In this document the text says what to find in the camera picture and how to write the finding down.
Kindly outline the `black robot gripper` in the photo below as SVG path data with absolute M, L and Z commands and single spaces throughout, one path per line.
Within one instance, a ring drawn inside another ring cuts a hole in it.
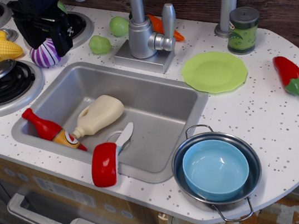
M 59 57 L 73 47 L 72 29 L 60 0 L 15 0 L 7 6 L 25 41 L 34 49 L 50 38 Z

